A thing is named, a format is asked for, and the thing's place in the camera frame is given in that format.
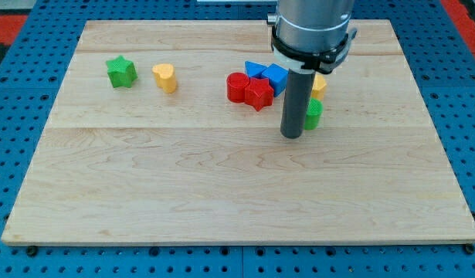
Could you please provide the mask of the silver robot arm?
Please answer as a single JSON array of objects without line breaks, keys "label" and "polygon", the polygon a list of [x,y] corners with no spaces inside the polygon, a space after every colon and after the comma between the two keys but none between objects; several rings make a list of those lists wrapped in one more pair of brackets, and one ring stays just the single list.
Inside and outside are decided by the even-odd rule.
[{"label": "silver robot arm", "polygon": [[277,0],[267,23],[287,47],[322,53],[341,44],[347,34],[354,0]]}]

